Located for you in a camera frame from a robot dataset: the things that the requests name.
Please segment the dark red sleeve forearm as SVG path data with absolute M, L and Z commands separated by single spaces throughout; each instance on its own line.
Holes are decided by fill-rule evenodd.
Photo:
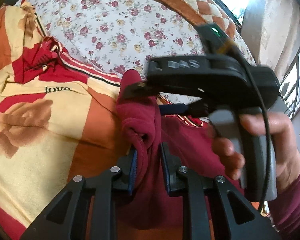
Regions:
M 269 202 L 270 214 L 282 239 L 300 239 L 300 175 Z

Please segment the person's right hand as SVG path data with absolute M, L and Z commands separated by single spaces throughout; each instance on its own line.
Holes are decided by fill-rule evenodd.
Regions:
M 268 123 L 270 135 L 276 154 L 276 186 L 278 193 L 286 191 L 300 176 L 300 152 L 297 148 L 294 127 L 284 113 L 269 112 Z M 225 174 L 233 180 L 241 177 L 241 168 L 245 158 L 235 151 L 233 143 L 211 132 L 212 151 L 225 167 Z

